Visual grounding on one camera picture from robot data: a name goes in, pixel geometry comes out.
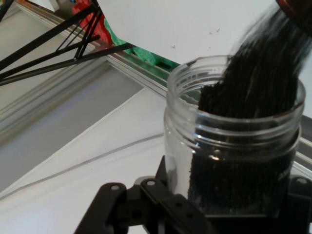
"black granular material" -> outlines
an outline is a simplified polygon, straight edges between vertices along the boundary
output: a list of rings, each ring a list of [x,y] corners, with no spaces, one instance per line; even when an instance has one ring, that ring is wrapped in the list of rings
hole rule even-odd
[[[312,39],[282,10],[275,11],[246,34],[239,50],[229,59],[223,81],[202,88],[198,108],[232,118],[269,117],[290,110],[311,47]],[[205,136],[199,130],[196,133]],[[297,134],[290,137],[289,146]],[[206,214],[277,214],[295,149],[274,160],[255,163],[237,160],[240,155],[255,155],[252,149],[228,150],[222,155],[230,160],[216,161],[207,156],[214,155],[217,147],[214,152],[204,147],[193,154],[190,201]]]

